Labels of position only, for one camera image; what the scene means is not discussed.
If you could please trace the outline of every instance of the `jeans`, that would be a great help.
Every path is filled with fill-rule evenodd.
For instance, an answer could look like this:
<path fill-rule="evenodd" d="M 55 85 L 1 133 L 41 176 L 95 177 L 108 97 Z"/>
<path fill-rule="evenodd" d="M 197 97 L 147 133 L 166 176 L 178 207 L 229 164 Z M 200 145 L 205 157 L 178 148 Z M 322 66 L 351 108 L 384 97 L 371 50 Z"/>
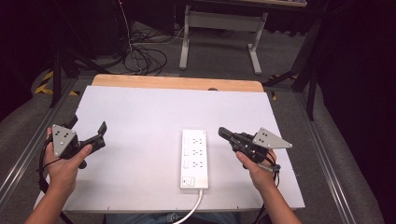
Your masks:
<path fill-rule="evenodd" d="M 106 224 L 163 224 L 173 223 L 187 213 L 170 214 L 106 214 Z M 238 213 L 193 213 L 189 218 L 217 224 L 239 224 Z"/>

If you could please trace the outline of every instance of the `finger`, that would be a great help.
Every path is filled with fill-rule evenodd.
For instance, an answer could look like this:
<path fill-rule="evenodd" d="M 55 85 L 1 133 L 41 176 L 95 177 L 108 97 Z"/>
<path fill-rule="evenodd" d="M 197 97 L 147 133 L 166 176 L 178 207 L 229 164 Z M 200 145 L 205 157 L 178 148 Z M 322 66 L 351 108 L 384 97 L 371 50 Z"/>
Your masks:
<path fill-rule="evenodd" d="M 52 134 L 52 128 L 48 127 L 47 128 L 47 137 L 46 137 L 46 139 L 49 139 L 51 134 Z"/>
<path fill-rule="evenodd" d="M 47 129 L 47 139 L 49 138 L 51 133 L 52 133 L 52 129 L 48 128 Z M 55 160 L 52 142 L 49 142 L 49 144 L 46 146 L 46 153 L 45 153 L 45 156 L 44 156 L 44 160 L 45 160 L 45 162 L 50 162 L 50 161 L 54 161 Z"/>
<path fill-rule="evenodd" d="M 72 159 L 70 159 L 70 163 L 75 166 L 79 166 L 85 158 L 87 158 L 92 151 L 92 145 L 85 146 L 78 154 L 76 154 Z"/>
<path fill-rule="evenodd" d="M 255 162 L 251 161 L 244 153 L 237 151 L 235 155 L 249 171 L 253 171 L 258 168 L 260 169 L 260 167 Z"/>
<path fill-rule="evenodd" d="M 272 149 L 268 150 L 268 153 L 271 154 L 271 156 L 274 158 L 274 160 L 276 161 L 276 154 Z"/>

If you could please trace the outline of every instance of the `table leg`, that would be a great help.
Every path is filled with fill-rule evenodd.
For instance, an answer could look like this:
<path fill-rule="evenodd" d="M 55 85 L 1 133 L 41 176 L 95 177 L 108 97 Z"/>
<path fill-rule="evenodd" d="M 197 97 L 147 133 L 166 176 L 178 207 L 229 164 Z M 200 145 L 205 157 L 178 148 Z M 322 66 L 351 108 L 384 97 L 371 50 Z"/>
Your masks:
<path fill-rule="evenodd" d="M 190 29 L 190 6 L 186 6 L 184 15 L 184 37 L 181 48 L 179 69 L 186 70 L 187 58 L 189 57 L 189 29 Z"/>
<path fill-rule="evenodd" d="M 306 113 L 311 120 L 314 120 L 314 102 L 315 102 L 315 91 L 318 83 L 318 72 L 314 71 L 311 80 L 309 82 L 308 100 L 306 103 Z"/>
<path fill-rule="evenodd" d="M 56 50 L 53 54 L 53 95 L 52 102 L 50 104 L 50 108 L 56 106 L 58 101 L 61 99 L 61 91 L 62 91 L 62 81 L 61 81 L 61 73 L 62 73 L 62 64 L 61 64 L 61 52 Z"/>
<path fill-rule="evenodd" d="M 262 74 L 262 69 L 260 68 L 259 59 L 257 58 L 256 48 L 259 45 L 260 38 L 262 37 L 262 30 L 264 29 L 265 22 L 267 20 L 268 13 L 262 13 L 262 19 L 259 22 L 259 26 L 257 27 L 256 37 L 253 44 L 248 44 L 248 52 L 250 54 L 250 59 L 253 64 L 254 73 L 256 75 Z"/>

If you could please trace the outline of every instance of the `wrist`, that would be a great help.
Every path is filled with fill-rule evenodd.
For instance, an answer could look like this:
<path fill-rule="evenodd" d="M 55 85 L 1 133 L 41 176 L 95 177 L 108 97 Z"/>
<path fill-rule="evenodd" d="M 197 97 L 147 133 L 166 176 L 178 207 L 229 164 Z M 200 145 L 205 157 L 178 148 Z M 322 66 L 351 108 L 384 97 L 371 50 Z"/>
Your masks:
<path fill-rule="evenodd" d="M 73 193 L 73 189 L 66 186 L 59 186 L 55 183 L 49 183 L 49 189 L 46 194 L 59 198 L 68 198 Z"/>
<path fill-rule="evenodd" d="M 257 186 L 257 190 L 262 193 L 270 189 L 277 189 L 273 173 L 266 172 L 261 180 L 261 183 Z"/>
<path fill-rule="evenodd" d="M 278 191 L 275 183 L 273 184 L 267 184 L 265 186 L 262 186 L 259 189 L 259 193 L 262 196 L 262 199 L 266 201 L 266 198 L 270 197 L 274 192 Z"/>

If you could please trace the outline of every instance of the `white power cord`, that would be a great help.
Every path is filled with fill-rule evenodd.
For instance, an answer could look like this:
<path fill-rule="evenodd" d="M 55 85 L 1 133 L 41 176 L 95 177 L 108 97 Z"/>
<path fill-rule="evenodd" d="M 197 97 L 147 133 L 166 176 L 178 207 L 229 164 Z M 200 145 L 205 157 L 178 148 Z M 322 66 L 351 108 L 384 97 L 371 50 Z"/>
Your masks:
<path fill-rule="evenodd" d="M 197 204 L 191 209 L 191 211 L 185 217 L 183 217 L 181 220 L 179 220 L 177 222 L 174 222 L 173 224 L 179 224 L 179 223 L 184 222 L 187 218 L 189 218 L 192 215 L 192 213 L 195 212 L 195 210 L 197 209 L 199 203 L 201 202 L 203 193 L 204 193 L 204 191 L 202 189 L 200 189 L 199 190 L 199 196 L 198 196 Z"/>

